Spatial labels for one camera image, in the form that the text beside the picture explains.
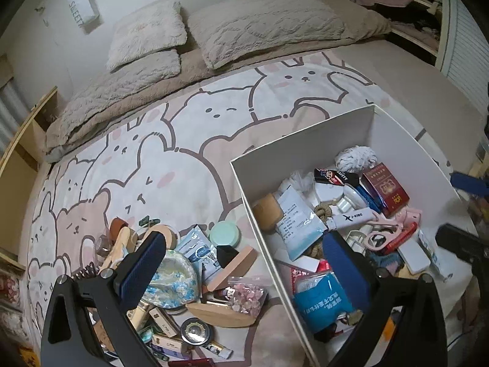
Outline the white yarn ball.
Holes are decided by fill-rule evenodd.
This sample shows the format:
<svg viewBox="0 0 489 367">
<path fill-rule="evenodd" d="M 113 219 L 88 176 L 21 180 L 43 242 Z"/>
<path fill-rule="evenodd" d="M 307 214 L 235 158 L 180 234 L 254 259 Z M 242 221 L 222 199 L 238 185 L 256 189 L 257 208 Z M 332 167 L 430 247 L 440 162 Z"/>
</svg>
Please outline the white yarn ball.
<svg viewBox="0 0 489 367">
<path fill-rule="evenodd" d="M 377 164 L 378 157 L 374 150 L 367 146 L 349 147 L 335 157 L 336 169 L 342 172 L 361 173 Z"/>
</svg>

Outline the wooden bedside shelf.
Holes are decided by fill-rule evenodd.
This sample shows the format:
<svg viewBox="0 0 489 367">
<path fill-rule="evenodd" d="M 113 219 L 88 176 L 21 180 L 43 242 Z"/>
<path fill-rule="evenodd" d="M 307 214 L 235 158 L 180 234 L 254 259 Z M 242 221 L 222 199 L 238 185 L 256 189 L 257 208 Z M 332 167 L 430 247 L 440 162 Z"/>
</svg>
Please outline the wooden bedside shelf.
<svg viewBox="0 0 489 367">
<path fill-rule="evenodd" d="M 42 115 L 46 104 L 56 101 L 53 87 L 18 126 L 1 158 L 1 260 L 24 271 L 21 237 L 28 204 L 43 161 L 43 143 L 50 124 Z"/>
</svg>

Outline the bag of pink beads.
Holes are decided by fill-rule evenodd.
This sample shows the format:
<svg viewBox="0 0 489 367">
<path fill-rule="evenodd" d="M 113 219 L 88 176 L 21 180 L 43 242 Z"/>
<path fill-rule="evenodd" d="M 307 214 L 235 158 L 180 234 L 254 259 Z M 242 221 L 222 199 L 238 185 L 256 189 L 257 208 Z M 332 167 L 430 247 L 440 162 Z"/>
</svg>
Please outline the bag of pink beads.
<svg viewBox="0 0 489 367">
<path fill-rule="evenodd" d="M 268 291 L 265 287 L 245 283 L 236 283 L 226 292 L 228 304 L 234 312 L 254 318 L 260 314 L 267 296 Z"/>
</svg>

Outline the small fluffy beige pillow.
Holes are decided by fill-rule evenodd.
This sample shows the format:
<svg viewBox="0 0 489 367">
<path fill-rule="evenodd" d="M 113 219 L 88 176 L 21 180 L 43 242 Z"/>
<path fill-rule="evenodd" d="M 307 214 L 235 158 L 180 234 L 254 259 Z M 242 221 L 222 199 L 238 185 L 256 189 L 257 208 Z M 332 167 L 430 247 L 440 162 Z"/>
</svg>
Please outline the small fluffy beige pillow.
<svg viewBox="0 0 489 367">
<path fill-rule="evenodd" d="M 186 44 L 181 4 L 158 0 L 121 18 L 114 25 L 106 69 L 113 72 L 154 52 Z"/>
</svg>

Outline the red cigarette pack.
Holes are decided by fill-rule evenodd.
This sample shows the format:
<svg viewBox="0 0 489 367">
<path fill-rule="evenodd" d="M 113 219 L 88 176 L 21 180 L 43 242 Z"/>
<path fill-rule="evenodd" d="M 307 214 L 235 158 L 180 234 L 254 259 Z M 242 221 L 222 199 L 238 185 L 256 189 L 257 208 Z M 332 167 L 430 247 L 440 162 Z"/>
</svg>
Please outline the red cigarette pack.
<svg viewBox="0 0 489 367">
<path fill-rule="evenodd" d="M 362 184 L 370 195 L 381 204 L 382 213 L 391 217 L 407 206 L 410 197 L 404 187 L 384 164 L 380 163 L 364 172 L 361 177 Z"/>
</svg>

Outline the leaf shaped wooden tray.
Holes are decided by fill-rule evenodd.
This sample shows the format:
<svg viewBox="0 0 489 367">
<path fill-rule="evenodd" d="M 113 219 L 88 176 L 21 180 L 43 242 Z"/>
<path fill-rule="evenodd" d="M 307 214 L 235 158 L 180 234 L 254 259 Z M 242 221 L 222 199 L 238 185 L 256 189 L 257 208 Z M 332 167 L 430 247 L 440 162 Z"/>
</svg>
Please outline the leaf shaped wooden tray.
<svg viewBox="0 0 489 367">
<path fill-rule="evenodd" d="M 246 328 L 255 324 L 255 318 L 235 312 L 225 305 L 193 302 L 186 304 L 186 309 L 203 322 L 222 328 Z"/>
</svg>

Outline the bunny print bed blanket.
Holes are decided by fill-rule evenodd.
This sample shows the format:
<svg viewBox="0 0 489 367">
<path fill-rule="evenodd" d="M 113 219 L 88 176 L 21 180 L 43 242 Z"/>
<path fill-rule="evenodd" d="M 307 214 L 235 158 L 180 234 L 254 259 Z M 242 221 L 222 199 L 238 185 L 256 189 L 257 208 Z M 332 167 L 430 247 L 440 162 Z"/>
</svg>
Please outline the bunny print bed blanket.
<svg viewBox="0 0 489 367">
<path fill-rule="evenodd" d="M 33 211 L 25 317 L 39 343 L 55 280 L 94 258 L 115 218 L 145 216 L 181 235 L 237 223 L 255 245 L 231 161 L 249 149 L 367 104 L 388 112 L 439 174 L 466 171 L 479 118 L 438 70 L 386 41 L 284 58 L 199 84 L 56 164 Z"/>
</svg>

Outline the mint green round case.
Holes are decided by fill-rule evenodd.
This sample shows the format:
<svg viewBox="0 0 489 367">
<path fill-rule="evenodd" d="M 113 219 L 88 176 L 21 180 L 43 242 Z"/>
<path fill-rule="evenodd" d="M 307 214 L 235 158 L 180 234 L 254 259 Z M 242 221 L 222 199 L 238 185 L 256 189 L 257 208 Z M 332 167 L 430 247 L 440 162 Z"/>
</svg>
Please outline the mint green round case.
<svg viewBox="0 0 489 367">
<path fill-rule="evenodd" d="M 209 232 L 209 239 L 214 246 L 227 245 L 235 247 L 240 242 L 240 231 L 235 223 L 220 221 Z"/>
</svg>

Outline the large beige quilted pillow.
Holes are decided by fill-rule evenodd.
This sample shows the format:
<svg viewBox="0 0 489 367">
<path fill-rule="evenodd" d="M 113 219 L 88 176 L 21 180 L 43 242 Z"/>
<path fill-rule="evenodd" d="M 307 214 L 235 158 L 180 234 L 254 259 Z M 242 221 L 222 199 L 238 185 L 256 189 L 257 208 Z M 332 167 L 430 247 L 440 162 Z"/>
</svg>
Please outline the large beige quilted pillow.
<svg viewBox="0 0 489 367">
<path fill-rule="evenodd" d="M 187 25 L 211 69 L 256 51 L 347 35 L 321 0 L 226 0 L 192 13 Z"/>
</svg>

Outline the folded beige quilt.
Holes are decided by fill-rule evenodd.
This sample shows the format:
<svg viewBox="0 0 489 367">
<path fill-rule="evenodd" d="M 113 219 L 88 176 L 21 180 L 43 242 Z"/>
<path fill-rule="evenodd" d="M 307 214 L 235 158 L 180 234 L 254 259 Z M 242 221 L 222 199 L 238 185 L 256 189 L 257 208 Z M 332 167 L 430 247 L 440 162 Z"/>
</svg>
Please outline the folded beige quilt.
<svg viewBox="0 0 489 367">
<path fill-rule="evenodd" d="M 150 54 L 114 73 L 99 76 L 73 96 L 46 131 L 45 161 L 59 161 L 65 154 L 63 147 L 68 144 L 72 133 L 97 113 L 180 72 L 180 57 L 175 49 L 171 49 Z"/>
</svg>

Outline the white louvered closet door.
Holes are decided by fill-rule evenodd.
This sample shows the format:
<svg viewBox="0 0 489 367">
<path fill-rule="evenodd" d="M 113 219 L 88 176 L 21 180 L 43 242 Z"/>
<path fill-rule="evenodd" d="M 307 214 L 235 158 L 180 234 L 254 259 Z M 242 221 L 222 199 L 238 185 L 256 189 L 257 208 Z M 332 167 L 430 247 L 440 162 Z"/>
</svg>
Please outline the white louvered closet door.
<svg viewBox="0 0 489 367">
<path fill-rule="evenodd" d="M 442 2 L 436 67 L 479 113 L 488 113 L 488 42 L 462 0 Z"/>
</svg>

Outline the white hanging sweet bag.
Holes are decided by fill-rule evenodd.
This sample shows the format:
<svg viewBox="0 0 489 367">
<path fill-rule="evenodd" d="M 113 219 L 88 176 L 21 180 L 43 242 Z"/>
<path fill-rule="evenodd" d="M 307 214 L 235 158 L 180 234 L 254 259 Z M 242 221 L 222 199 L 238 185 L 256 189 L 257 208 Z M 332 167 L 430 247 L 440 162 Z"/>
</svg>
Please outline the white hanging sweet bag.
<svg viewBox="0 0 489 367">
<path fill-rule="evenodd" d="M 99 25 L 99 10 L 94 0 L 67 0 L 71 16 L 78 28 L 92 32 Z"/>
</svg>

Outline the black round tin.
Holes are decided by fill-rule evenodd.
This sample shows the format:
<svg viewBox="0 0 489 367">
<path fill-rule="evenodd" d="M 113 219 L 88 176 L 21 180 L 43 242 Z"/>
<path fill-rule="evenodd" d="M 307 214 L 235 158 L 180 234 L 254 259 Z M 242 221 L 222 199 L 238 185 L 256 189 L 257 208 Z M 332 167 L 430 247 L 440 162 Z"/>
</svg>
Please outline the black round tin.
<svg viewBox="0 0 489 367">
<path fill-rule="evenodd" d="M 183 321 L 180 332 L 182 339 L 190 346 L 205 346 L 214 336 L 213 328 L 196 317 Z"/>
</svg>

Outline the pink scissors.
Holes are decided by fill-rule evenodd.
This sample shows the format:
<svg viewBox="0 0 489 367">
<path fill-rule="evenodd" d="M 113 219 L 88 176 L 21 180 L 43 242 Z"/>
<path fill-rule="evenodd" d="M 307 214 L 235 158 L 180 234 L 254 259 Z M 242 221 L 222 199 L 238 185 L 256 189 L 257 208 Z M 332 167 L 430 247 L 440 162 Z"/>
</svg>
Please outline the pink scissors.
<svg viewBox="0 0 489 367">
<path fill-rule="evenodd" d="M 391 218 L 376 215 L 368 222 L 373 229 L 363 240 L 363 245 L 374 253 L 390 254 L 419 231 L 422 211 L 404 207 Z"/>
</svg>

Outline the blue tissue packet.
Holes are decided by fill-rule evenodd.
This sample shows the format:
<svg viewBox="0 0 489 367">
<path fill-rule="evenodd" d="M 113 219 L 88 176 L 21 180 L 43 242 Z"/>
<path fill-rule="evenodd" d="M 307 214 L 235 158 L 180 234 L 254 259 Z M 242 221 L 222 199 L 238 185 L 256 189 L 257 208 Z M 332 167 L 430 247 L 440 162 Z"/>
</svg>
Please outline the blue tissue packet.
<svg viewBox="0 0 489 367">
<path fill-rule="evenodd" d="M 335 323 L 341 314 L 355 312 L 354 306 L 332 271 L 300 277 L 295 284 L 293 301 L 313 334 Z"/>
</svg>

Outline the blue floral fabric pouch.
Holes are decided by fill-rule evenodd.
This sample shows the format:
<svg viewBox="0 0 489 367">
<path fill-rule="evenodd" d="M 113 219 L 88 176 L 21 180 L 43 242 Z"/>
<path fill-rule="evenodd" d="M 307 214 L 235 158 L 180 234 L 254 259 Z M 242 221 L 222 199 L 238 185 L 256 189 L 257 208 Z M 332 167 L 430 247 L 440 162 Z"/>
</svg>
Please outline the blue floral fabric pouch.
<svg viewBox="0 0 489 367">
<path fill-rule="evenodd" d="M 175 309 L 196 301 L 199 294 L 196 270 L 183 254 L 169 249 L 142 300 L 162 309 Z"/>
</svg>

